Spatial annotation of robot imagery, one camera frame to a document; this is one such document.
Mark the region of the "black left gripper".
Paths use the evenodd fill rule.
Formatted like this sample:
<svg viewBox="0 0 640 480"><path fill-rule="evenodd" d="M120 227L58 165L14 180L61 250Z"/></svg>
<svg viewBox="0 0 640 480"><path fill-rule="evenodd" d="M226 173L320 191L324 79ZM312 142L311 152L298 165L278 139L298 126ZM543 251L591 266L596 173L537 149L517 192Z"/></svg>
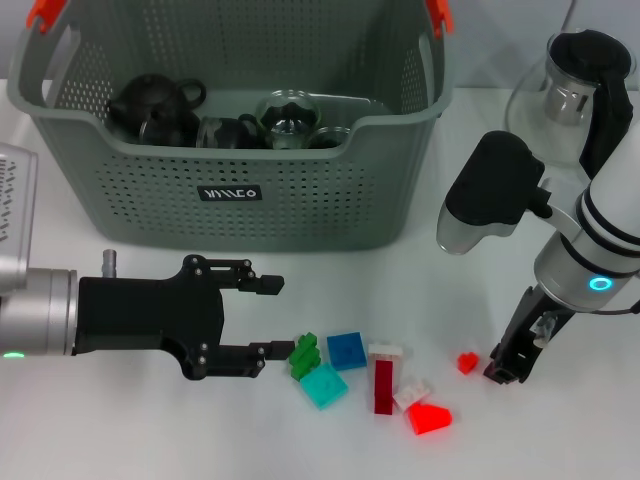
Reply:
<svg viewBox="0 0 640 480"><path fill-rule="evenodd" d="M256 378L267 361L285 361L292 340L220 345L222 289L278 295L279 275L259 276L248 259L187 256L164 280L83 277L79 281L74 353L163 351L187 379Z"/></svg>

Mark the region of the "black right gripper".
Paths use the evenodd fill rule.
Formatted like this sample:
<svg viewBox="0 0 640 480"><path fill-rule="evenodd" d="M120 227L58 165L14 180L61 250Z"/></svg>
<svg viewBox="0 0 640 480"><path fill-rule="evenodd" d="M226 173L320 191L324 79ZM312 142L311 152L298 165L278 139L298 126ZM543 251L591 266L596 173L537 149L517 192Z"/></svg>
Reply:
<svg viewBox="0 0 640 480"><path fill-rule="evenodd" d="M540 286L522 295L505 333L490 354L489 379L496 383L524 383L542 353L536 338L549 342L575 312L550 298Z"/></svg>

